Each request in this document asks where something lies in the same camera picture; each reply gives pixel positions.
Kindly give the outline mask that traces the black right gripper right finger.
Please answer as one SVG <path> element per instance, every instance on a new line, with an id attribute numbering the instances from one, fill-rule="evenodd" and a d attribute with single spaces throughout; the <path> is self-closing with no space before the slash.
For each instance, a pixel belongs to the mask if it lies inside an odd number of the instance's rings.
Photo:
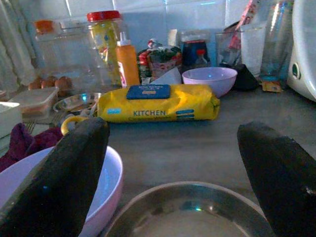
<path id="1" fill-rule="evenodd" d="M 277 237 L 316 237 L 316 159 L 262 122 L 237 130 L 251 187 Z"/>

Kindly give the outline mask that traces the large pink plastic bowl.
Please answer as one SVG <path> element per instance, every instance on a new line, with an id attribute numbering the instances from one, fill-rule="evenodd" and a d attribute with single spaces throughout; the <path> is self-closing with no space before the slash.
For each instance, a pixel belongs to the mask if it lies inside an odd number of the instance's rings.
<path id="1" fill-rule="evenodd" d="M 47 148 L 11 165 L 0 173 L 0 208 L 7 202 L 23 179 L 50 151 Z M 78 237 L 97 237 L 118 206 L 122 193 L 123 164 L 116 150 L 107 147 L 97 189 L 85 224 Z"/>

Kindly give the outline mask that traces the purple cloth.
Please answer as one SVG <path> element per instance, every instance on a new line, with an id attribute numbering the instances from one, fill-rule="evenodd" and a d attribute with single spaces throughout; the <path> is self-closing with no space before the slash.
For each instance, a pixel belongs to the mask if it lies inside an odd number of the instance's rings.
<path id="1" fill-rule="evenodd" d="M 55 146 L 61 138 L 63 135 L 58 127 L 32 136 L 26 125 L 15 125 L 11 131 L 9 149 L 0 157 L 0 172 L 34 153 Z"/>

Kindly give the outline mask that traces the metal fork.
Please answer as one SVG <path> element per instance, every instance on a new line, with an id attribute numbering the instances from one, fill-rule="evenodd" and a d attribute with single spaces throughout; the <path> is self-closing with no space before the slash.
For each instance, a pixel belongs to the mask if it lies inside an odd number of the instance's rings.
<path id="1" fill-rule="evenodd" d="M 49 128 L 57 127 L 60 124 L 60 120 L 63 117 L 62 112 L 54 113 L 53 115 L 46 117 L 46 118 L 34 118 L 27 120 L 24 125 L 27 128 L 29 133 L 32 133 L 35 129 L 36 125 L 48 125 Z"/>

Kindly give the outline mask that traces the clear lidded plastic container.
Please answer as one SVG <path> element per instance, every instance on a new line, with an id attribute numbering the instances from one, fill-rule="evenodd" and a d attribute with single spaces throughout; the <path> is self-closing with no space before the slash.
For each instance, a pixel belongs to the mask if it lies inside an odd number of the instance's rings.
<path id="1" fill-rule="evenodd" d="M 52 106 L 57 102 L 58 92 L 58 87 L 23 91 L 15 95 L 9 102 L 20 104 L 24 120 L 46 119 L 51 113 Z"/>

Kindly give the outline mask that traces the steel plate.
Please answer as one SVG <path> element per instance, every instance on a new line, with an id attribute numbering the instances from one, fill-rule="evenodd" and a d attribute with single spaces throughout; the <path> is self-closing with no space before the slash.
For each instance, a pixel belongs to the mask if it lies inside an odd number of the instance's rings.
<path id="1" fill-rule="evenodd" d="M 222 186 L 175 182 L 134 197 L 104 237 L 276 237 L 261 208 Z"/>

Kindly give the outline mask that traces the brown egg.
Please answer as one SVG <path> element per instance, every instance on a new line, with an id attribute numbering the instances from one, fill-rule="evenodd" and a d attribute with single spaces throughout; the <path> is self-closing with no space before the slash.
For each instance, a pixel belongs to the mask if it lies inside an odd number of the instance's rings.
<path id="1" fill-rule="evenodd" d="M 41 89 L 41 77 L 37 77 L 32 83 L 28 85 L 28 90 Z"/>
<path id="2" fill-rule="evenodd" d="M 48 87 L 54 87 L 55 82 L 57 81 L 57 77 L 55 76 L 48 76 L 46 79 L 41 81 L 41 88 L 48 88 Z"/>
<path id="3" fill-rule="evenodd" d="M 67 92 L 72 88 L 72 80 L 66 76 L 60 77 L 55 81 L 55 87 L 59 88 L 59 96 L 66 96 Z"/>

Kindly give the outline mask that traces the black cloth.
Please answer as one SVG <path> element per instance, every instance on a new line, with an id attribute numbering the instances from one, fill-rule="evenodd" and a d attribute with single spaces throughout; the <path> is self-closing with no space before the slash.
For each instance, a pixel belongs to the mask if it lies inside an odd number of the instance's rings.
<path id="1" fill-rule="evenodd" d="M 237 77 L 233 85 L 233 90 L 252 91 L 259 86 L 257 79 L 248 70 L 245 64 L 229 65 L 227 63 L 220 63 L 219 66 L 231 68 L 237 71 Z"/>

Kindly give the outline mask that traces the white appliance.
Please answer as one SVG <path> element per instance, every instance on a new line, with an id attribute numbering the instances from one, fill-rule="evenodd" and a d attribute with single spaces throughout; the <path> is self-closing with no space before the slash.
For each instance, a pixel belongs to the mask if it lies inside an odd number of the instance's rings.
<path id="1" fill-rule="evenodd" d="M 316 102 L 316 0 L 295 0 L 287 84 Z"/>

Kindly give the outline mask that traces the white plastic cup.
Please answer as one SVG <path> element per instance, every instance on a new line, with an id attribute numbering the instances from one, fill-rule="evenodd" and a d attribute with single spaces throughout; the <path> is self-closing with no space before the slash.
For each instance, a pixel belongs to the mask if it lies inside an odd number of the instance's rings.
<path id="1" fill-rule="evenodd" d="M 241 26 L 241 60 L 256 78 L 260 75 L 266 33 L 266 21 Z"/>

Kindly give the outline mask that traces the orange squeeze sauce bottle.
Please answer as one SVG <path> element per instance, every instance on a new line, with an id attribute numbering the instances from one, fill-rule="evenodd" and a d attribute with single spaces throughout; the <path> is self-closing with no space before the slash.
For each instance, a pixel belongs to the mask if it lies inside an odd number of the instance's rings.
<path id="1" fill-rule="evenodd" d="M 126 36 L 126 32 L 119 33 L 116 54 L 118 61 L 118 71 L 122 87 L 139 85 L 139 74 L 136 59 L 135 47 Z"/>

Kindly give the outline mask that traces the clear glass tumbler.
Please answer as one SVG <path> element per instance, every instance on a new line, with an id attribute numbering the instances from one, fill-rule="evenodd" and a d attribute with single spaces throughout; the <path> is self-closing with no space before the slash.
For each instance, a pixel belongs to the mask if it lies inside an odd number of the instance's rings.
<path id="1" fill-rule="evenodd" d="M 215 34 L 216 66 L 235 66 L 241 63 L 240 32 L 218 32 Z"/>

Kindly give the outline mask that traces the white folded paper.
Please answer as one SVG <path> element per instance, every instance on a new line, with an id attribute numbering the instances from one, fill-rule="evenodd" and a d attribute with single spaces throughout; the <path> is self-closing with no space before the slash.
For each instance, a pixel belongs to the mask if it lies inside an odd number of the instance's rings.
<path id="1" fill-rule="evenodd" d="M 169 70 L 161 77 L 157 78 L 156 80 L 152 81 L 150 84 L 182 84 L 182 77 L 177 67 Z"/>

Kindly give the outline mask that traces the dark blue packet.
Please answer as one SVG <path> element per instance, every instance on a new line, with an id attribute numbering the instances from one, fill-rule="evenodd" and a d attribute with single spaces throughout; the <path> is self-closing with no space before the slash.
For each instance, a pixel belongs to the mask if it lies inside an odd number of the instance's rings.
<path id="1" fill-rule="evenodd" d="M 181 31 L 182 72 L 195 68 L 210 67 L 211 61 L 207 50 L 209 38 L 208 30 Z"/>

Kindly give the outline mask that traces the red green snack packet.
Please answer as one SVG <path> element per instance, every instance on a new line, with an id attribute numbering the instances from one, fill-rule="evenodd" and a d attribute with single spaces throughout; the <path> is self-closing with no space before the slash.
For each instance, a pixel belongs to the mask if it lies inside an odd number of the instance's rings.
<path id="1" fill-rule="evenodd" d="M 137 65 L 141 84 L 149 84 L 173 68 L 182 65 L 182 52 L 177 46 L 163 45 L 150 39 L 148 46 L 137 53 Z"/>

